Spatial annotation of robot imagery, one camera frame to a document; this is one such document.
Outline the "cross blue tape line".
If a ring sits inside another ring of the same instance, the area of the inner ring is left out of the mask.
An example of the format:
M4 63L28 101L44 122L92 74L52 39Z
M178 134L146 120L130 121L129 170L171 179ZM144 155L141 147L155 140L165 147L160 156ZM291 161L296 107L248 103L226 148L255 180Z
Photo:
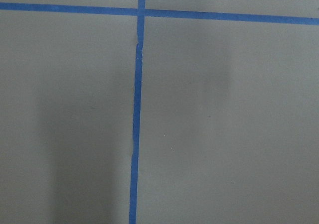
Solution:
M121 7L99 7L99 6L13 3L13 2L1 2L0 8L1 10L18 10L18 11L126 15L126 16L163 17L163 18L188 18L188 19L204 19L204 20L228 20L228 21L245 21L245 22L315 25L315 26L318 26L319 24L318 18L311 18L311 17L199 12L199 11L183 11L183 10L160 10L160 9L145 9L145 8L121 8Z

